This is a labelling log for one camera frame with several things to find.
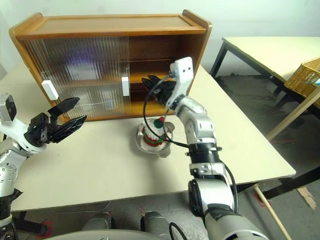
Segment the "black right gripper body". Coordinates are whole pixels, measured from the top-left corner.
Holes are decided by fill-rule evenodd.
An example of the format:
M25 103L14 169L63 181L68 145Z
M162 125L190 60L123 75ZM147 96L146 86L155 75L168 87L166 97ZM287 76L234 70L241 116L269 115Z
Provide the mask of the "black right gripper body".
M176 86L176 82L172 80L164 81L160 83L156 89L152 92L152 96L155 101L165 106L169 98L171 97L173 90Z

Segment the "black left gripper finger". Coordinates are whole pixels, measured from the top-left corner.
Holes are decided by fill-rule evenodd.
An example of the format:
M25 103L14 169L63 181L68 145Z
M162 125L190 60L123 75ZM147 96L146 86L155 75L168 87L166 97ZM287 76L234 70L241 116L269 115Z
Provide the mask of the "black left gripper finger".
M70 97L56 106L50 108L47 112L53 117L53 118L58 118L60 115L67 113L68 111L72 110L76 104L79 102L80 98L79 97Z
M86 115L73 118L69 120L68 122L57 125L53 128L53 130L50 132L49 142L50 143L59 143L74 132L76 132L78 129L82 127L85 120L87 119Z

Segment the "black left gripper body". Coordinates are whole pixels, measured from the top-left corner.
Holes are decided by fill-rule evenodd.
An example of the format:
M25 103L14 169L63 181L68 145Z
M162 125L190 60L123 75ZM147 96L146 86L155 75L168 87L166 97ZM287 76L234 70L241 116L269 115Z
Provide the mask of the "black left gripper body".
M42 147L49 141L56 127L57 118L41 112L31 119L27 132L23 136L31 145Z

